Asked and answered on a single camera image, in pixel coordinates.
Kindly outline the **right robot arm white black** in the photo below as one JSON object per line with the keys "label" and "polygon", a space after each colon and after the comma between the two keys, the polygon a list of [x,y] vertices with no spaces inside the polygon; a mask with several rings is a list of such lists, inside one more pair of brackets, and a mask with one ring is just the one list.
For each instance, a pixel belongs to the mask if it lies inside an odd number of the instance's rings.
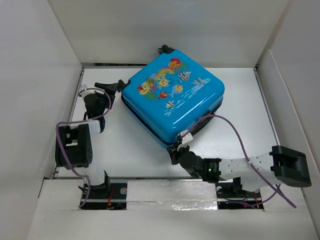
{"label": "right robot arm white black", "polygon": [[172,165],[180,165],[194,179],[210,184],[235,180],[231,191],[237,197],[280,184],[293,188],[312,185],[306,155],[281,145],[248,159],[202,158],[190,151],[189,146],[170,145],[166,150]]}

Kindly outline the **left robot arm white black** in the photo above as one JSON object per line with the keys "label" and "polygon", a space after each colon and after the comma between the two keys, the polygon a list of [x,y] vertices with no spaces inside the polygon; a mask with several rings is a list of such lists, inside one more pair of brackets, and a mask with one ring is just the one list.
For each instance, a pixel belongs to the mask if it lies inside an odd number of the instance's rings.
{"label": "left robot arm white black", "polygon": [[107,198],[112,193],[111,181],[104,171],[104,180],[91,184],[88,173],[80,173],[78,168],[87,169],[93,161],[92,137],[105,130],[105,115],[111,110],[116,93],[127,86],[122,80],[116,83],[98,83],[94,87],[82,85],[77,94],[83,100],[85,111],[83,120],[59,122],[55,127],[55,163],[73,172],[85,183],[79,189],[85,198],[98,195]]}

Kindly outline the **blue kids suitcase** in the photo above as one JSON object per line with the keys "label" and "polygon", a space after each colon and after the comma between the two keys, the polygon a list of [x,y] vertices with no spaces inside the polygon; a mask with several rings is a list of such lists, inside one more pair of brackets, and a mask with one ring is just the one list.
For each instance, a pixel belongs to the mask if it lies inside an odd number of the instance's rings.
{"label": "blue kids suitcase", "polygon": [[158,57],[133,75],[121,98],[136,118],[165,146],[178,134],[201,130],[222,104],[224,83],[199,63],[167,45]]}

